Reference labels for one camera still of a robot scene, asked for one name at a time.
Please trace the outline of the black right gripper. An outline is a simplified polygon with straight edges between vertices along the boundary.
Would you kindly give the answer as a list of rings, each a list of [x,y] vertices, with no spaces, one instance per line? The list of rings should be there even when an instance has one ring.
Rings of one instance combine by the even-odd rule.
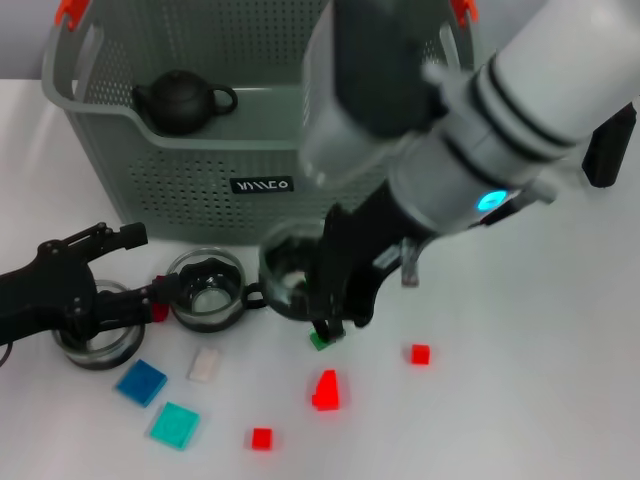
[[[319,339],[328,343],[341,338],[344,321],[358,328],[371,321],[379,288],[401,265],[394,259],[387,267],[376,267],[381,255],[405,239],[422,247],[435,237],[402,210],[387,183],[351,212],[333,205],[321,238],[321,278],[317,259],[308,277],[309,313]]]

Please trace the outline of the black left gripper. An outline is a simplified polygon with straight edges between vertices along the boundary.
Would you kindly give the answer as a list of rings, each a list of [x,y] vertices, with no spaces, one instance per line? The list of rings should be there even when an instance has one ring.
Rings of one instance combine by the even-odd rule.
[[[88,317],[96,295],[88,263],[147,243],[143,223],[114,230],[100,222],[62,241],[39,245],[31,262],[1,275],[1,343],[47,330],[72,329],[77,320]],[[169,306],[180,292],[176,273],[156,277],[139,289],[101,292],[94,303],[93,326],[96,331],[109,331],[153,323],[154,307]]]

